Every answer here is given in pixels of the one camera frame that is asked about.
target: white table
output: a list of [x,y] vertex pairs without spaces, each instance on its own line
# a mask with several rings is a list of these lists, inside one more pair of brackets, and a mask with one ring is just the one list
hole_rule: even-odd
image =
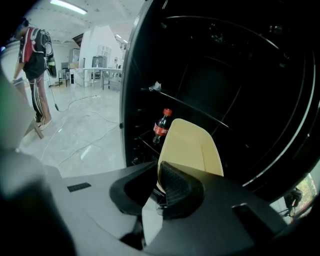
[[[101,85],[102,85],[102,90],[105,89],[105,83],[104,83],[104,76],[102,75],[103,71],[107,71],[109,72],[109,81],[108,84],[110,84],[110,77],[112,76],[113,73],[122,73],[122,69],[118,69],[118,68],[111,68],[111,67],[85,67],[83,69],[83,85],[85,83],[92,83],[93,88],[95,88],[95,70],[96,71],[101,71],[101,77],[100,77],[100,81],[101,81]],[[85,81],[85,71],[92,71],[93,72],[93,82],[91,81]]]

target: beige plastic object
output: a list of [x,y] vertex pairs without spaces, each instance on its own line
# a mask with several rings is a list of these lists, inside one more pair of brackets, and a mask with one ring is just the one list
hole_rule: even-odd
[[160,180],[162,161],[192,167],[211,174],[224,175],[217,147],[210,134],[201,127],[180,118],[173,120],[158,161],[157,186],[164,192]]

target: striped pants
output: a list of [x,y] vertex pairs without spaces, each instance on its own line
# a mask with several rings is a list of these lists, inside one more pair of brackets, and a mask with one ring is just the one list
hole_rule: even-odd
[[44,76],[45,73],[42,73],[38,78],[29,80],[36,122],[41,123],[42,125],[51,120],[51,114],[45,92]]

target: white ceiling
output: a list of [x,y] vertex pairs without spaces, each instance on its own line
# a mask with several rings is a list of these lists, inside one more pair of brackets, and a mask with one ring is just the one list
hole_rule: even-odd
[[53,40],[70,41],[95,26],[109,25],[119,41],[128,40],[144,0],[67,0],[87,11],[82,15],[40,0],[25,15],[32,25],[45,29]]

